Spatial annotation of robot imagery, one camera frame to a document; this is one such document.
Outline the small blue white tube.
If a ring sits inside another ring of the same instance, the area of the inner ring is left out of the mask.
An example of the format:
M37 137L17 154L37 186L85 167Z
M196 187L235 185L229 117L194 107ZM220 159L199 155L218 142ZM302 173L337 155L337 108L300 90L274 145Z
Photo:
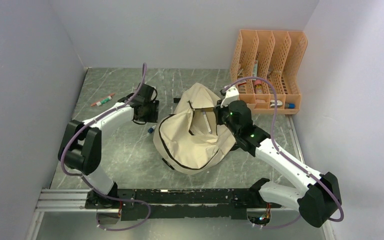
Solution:
M149 133L149 134L152 134L155 130L156 130L156 125L153 125L152 127L150 127L148 130L147 130L147 132Z

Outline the orange green white marker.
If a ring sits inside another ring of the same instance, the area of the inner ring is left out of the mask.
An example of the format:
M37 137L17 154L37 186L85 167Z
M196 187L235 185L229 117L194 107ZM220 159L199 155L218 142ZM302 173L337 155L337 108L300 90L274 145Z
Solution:
M103 104L105 104L105 103L111 101L111 100L113 99L114 95L115 95L115 93L111 93L111 94L109 94L108 96L106 96L106 97L104 97L104 98L102 98L102 99L100 99L100 100L98 100L98 101L92 103L90 106L91 106L91 107L98 107L98 106L101 106L101 105L103 105Z

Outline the beige canvas backpack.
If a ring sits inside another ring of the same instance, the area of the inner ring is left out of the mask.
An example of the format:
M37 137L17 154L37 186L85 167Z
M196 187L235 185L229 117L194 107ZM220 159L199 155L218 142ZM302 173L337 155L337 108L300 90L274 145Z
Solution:
M154 146L164 164L194 175L217 165L233 150L234 135L225 125L216 124L214 108L220 100L201 83L182 94L173 113L163 118L153 132ZM203 111L212 134L207 130Z

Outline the blue capped pen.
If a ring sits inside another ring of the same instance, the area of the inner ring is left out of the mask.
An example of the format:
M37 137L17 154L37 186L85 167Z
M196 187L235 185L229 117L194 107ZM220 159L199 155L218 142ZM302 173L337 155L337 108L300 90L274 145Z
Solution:
M210 126L209 119L207 117L207 113L205 111L203 111L202 115L203 115L204 123L206 125L207 130L208 130L208 133L212 134L212 129L211 129L211 126Z

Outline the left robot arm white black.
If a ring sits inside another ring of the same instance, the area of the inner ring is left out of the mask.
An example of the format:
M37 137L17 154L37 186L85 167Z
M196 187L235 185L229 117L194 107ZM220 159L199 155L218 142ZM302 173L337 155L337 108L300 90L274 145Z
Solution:
M81 178L96 191L98 201L106 208L119 200L118 187L100 166L103 141L127 123L156 123L159 115L158 91L140 84L136 90L120 98L108 110L90 119L70 120L58 152L61 170L68 176Z

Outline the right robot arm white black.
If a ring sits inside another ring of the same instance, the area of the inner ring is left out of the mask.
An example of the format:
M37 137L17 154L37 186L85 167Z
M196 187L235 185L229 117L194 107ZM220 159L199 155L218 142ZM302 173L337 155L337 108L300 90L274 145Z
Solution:
M255 207L270 203L290 208L316 228L326 221L343 220L339 182L333 173L320 173L284 150L273 135L254 124L244 101L234 100L223 105L218 100L214 113L216 123L226 126L233 134L237 147L272 166L293 185L279 185L267 178L258 180L250 188L249 199ZM334 219L332 215L336 211L340 217Z

